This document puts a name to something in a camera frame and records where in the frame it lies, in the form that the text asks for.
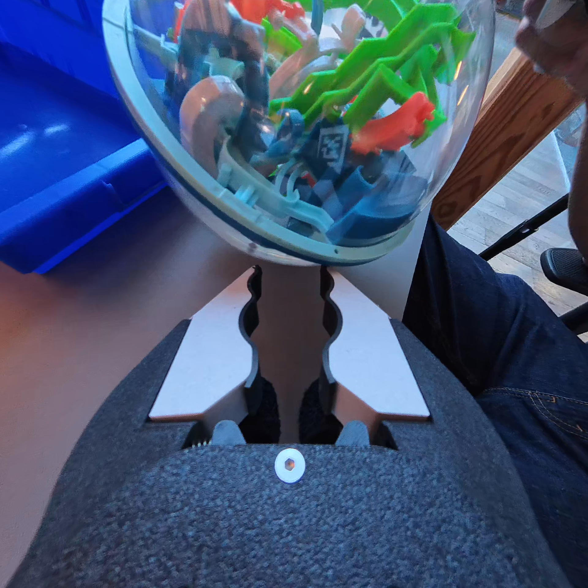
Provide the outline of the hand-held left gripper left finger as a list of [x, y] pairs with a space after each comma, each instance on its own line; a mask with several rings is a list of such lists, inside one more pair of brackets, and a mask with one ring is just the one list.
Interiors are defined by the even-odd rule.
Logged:
[[149, 412], [152, 422], [241, 422], [261, 403], [262, 272], [248, 268], [191, 318]]

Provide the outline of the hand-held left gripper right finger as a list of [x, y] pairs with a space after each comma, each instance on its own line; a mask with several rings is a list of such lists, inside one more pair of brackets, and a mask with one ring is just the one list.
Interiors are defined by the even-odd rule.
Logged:
[[319, 401], [339, 422], [426, 422], [424, 400], [390, 317], [339, 272], [321, 267]]

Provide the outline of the clear plastic maze ball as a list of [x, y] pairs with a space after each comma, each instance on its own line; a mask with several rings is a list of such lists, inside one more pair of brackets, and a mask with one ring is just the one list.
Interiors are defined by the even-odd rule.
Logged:
[[104, 1], [111, 75], [185, 206], [234, 247], [356, 266], [462, 155], [495, 1]]

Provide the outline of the person's right forearm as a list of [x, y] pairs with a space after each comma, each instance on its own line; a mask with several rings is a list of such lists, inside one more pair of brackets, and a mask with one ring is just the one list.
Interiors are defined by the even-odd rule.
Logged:
[[[577, 1], [557, 22], [538, 30], [544, 1], [526, 1], [516, 34], [517, 47], [544, 73], [562, 79], [587, 103], [587, 8]], [[568, 221], [577, 250], [587, 261], [587, 122], [569, 193]]]

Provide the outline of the person's blue jeans leg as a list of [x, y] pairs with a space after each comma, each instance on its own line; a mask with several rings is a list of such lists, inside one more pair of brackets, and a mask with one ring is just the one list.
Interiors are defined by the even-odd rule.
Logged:
[[403, 323], [476, 398], [568, 581], [587, 587], [587, 343], [432, 217]]

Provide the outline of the black office chair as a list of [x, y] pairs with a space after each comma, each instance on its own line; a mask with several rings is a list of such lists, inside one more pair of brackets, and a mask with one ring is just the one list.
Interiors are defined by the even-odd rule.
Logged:
[[[563, 213], [569, 202], [566, 194], [550, 204], [537, 215], [523, 221], [501, 236], [494, 244], [483, 250], [479, 256], [489, 261], [498, 254], [517, 245], [536, 233], [539, 228]], [[554, 247], [540, 255], [540, 265], [545, 277], [557, 286], [587, 296], [587, 265], [576, 249]], [[587, 334], [587, 303], [560, 316], [560, 320], [576, 335]]]

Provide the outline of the blue plastic bin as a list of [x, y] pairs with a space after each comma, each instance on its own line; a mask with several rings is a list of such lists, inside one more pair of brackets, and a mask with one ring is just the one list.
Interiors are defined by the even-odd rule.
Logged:
[[43, 274], [166, 186], [114, 87], [103, 1], [1, 1], [1, 261]]

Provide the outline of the wooden table leg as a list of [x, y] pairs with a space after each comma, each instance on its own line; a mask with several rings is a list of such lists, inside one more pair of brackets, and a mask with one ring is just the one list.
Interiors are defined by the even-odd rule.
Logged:
[[560, 79], [535, 71], [514, 48], [490, 79], [479, 116], [431, 213], [449, 229], [564, 121], [582, 99]]

